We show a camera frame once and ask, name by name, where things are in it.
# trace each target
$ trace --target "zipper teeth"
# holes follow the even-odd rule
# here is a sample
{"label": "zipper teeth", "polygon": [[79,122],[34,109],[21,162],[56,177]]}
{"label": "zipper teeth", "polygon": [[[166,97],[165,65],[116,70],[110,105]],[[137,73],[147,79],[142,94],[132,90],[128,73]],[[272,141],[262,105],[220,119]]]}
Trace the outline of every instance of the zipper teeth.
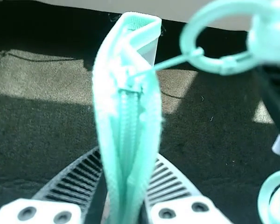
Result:
{"label": "zipper teeth", "polygon": [[127,178],[135,158],[137,126],[139,119],[139,95],[121,91],[120,94],[120,157],[124,161],[123,175]]}

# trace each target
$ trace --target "black plastic piece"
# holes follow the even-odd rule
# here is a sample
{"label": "black plastic piece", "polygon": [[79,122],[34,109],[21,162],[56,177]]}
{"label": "black plastic piece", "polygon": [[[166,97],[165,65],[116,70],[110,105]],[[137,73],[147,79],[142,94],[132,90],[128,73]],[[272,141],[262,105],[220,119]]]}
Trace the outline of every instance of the black plastic piece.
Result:
{"label": "black plastic piece", "polygon": [[280,131],[280,65],[262,65],[254,70],[263,102]]}
{"label": "black plastic piece", "polygon": [[90,208],[85,217],[85,224],[100,224],[107,196],[107,185],[104,172],[101,175]]}

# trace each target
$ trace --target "zipper pull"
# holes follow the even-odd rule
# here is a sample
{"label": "zipper pull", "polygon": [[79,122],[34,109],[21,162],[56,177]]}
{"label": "zipper pull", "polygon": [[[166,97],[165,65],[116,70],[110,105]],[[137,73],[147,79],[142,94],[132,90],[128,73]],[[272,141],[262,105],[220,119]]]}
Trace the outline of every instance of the zipper pull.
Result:
{"label": "zipper pull", "polygon": [[142,93],[142,79],[137,77],[136,69],[131,66],[119,66],[113,69],[120,90]]}

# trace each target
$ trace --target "plastic strap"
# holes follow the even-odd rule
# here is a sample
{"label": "plastic strap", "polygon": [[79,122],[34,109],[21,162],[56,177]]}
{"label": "plastic strap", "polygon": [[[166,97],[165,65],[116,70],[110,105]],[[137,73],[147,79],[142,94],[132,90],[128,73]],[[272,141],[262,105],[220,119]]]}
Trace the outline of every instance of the plastic strap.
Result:
{"label": "plastic strap", "polygon": [[217,0],[198,11],[184,27],[180,37],[182,54],[187,61],[210,73],[231,75],[247,71],[259,62],[249,51],[214,59],[204,56],[204,50],[196,46],[201,31],[211,22],[231,15],[269,14],[270,7],[263,0]]}

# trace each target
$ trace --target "zipper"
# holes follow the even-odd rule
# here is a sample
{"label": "zipper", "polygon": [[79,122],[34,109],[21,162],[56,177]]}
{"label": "zipper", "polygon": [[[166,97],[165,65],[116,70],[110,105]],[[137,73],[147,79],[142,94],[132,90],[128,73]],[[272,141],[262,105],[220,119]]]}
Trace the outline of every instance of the zipper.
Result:
{"label": "zipper", "polygon": [[131,67],[124,67],[125,77],[119,83],[119,158],[124,161],[122,174],[128,178],[133,168],[139,142],[140,97],[141,83],[130,79],[133,74]]}

